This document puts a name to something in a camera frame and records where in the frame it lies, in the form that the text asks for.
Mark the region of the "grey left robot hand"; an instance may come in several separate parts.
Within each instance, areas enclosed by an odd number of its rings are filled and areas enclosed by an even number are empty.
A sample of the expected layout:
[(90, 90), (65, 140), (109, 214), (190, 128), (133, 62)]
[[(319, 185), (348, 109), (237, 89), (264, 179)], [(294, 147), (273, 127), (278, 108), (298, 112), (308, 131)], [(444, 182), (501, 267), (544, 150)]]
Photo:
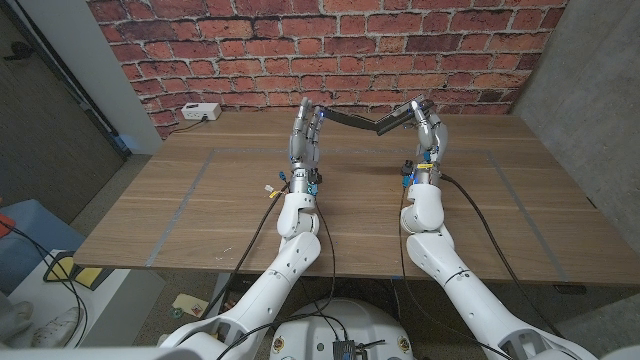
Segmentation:
[(320, 156), (319, 134), (324, 118), (319, 106), (307, 118), (311, 108), (312, 101), (304, 97), (294, 119), (288, 147), (292, 171), (289, 189), (291, 193), (316, 196), (318, 185), (322, 182), (317, 164)]

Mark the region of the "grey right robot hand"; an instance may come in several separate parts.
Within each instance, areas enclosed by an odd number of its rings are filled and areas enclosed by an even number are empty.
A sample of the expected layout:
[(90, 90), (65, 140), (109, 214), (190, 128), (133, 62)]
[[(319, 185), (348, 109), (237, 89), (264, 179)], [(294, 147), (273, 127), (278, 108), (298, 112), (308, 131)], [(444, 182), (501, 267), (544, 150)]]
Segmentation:
[(441, 177), (440, 164), (448, 143), (448, 129), (440, 117), (426, 105), (412, 100), (422, 160), (414, 170), (415, 182), (437, 186)]

